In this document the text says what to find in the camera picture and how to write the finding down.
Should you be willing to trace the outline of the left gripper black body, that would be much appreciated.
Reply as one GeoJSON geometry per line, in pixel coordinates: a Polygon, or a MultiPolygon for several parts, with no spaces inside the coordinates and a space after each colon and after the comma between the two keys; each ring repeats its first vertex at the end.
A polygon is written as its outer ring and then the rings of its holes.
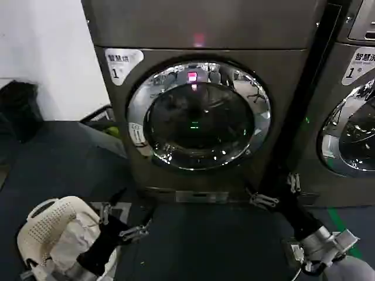
{"type": "Polygon", "coordinates": [[[100,234],[92,246],[77,258],[77,262],[88,271],[105,271],[105,264],[121,243],[120,232],[126,230],[126,224],[109,215],[108,223],[100,223],[99,229],[100,234]]]}

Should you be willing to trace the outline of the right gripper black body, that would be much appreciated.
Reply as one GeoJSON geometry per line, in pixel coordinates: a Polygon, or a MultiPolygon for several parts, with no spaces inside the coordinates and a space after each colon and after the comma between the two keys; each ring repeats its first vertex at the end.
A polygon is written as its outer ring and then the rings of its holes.
{"type": "Polygon", "coordinates": [[[275,197],[278,202],[274,210],[281,213],[294,230],[296,239],[305,239],[315,233],[322,222],[315,218],[300,202],[298,196],[284,192],[275,197]]]}

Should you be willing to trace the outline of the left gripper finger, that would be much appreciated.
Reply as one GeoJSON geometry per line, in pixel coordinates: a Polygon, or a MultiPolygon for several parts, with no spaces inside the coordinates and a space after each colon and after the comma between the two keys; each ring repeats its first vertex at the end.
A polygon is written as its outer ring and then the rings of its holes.
{"type": "Polygon", "coordinates": [[[146,218],[142,221],[140,225],[133,227],[124,224],[123,230],[119,233],[119,238],[121,241],[137,241],[149,234],[149,226],[151,225],[152,218],[146,218]]]}
{"type": "Polygon", "coordinates": [[[109,197],[106,202],[101,203],[100,207],[100,224],[108,225],[109,217],[112,214],[112,208],[115,207],[119,202],[122,196],[126,193],[127,188],[123,188],[120,191],[114,193],[109,197]]]}

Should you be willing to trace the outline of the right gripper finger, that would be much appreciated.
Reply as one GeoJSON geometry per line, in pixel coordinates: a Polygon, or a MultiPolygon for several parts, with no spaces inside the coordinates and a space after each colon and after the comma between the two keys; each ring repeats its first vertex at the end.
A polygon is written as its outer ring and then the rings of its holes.
{"type": "Polygon", "coordinates": [[[289,173],[287,176],[287,184],[290,185],[293,194],[299,194],[301,192],[301,182],[298,173],[289,173]]]}
{"type": "Polygon", "coordinates": [[[249,195],[249,203],[259,208],[275,208],[279,199],[266,196],[257,191],[254,191],[249,186],[245,187],[247,194],[249,195]]]}

